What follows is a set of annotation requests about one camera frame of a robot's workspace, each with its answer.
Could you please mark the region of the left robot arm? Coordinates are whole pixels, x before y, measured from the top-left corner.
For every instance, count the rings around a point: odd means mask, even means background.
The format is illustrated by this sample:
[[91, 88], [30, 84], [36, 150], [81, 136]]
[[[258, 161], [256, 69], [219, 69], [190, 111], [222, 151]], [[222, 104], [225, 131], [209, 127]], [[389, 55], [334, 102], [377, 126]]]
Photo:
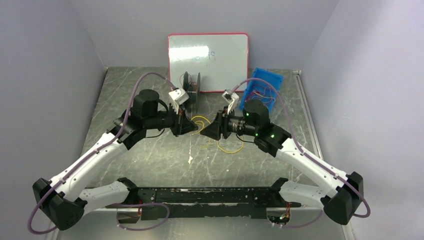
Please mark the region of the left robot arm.
[[155, 90], [133, 92], [121, 117], [86, 153], [59, 174], [33, 184], [35, 209], [45, 214], [54, 229], [67, 230], [84, 215], [105, 206], [135, 202], [138, 188], [125, 177], [102, 187], [88, 188], [88, 184], [103, 167], [143, 140], [148, 130], [169, 129], [174, 136], [197, 130], [186, 114], [185, 103], [190, 99], [186, 91], [176, 88], [168, 96], [170, 104], [158, 110], [164, 102]]

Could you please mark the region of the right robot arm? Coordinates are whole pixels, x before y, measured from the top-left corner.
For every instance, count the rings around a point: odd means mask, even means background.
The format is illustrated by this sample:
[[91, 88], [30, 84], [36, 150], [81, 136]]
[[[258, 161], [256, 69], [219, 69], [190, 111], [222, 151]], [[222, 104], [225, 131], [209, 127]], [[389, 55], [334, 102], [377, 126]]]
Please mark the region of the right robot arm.
[[232, 133], [252, 136], [261, 151], [289, 163], [316, 184], [284, 180], [276, 187], [284, 201], [321, 209], [340, 225], [347, 225], [356, 215], [364, 198], [363, 177], [355, 171], [346, 173], [337, 169], [295, 143], [288, 131], [271, 123], [268, 108], [260, 100], [245, 103], [242, 116], [228, 112], [227, 107], [219, 110], [213, 122], [200, 131], [215, 141], [227, 139]]

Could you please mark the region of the black perforated cable spool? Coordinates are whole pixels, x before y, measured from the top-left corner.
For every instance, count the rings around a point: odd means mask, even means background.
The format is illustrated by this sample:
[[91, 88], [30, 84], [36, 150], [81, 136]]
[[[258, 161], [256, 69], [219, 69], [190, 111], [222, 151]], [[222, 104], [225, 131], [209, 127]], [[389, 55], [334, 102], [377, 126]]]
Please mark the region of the black perforated cable spool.
[[194, 81], [186, 71], [183, 74], [182, 87], [188, 95], [188, 100], [183, 103], [183, 106], [189, 113], [198, 113], [200, 106], [201, 73], [199, 72], [197, 74], [197, 80]]

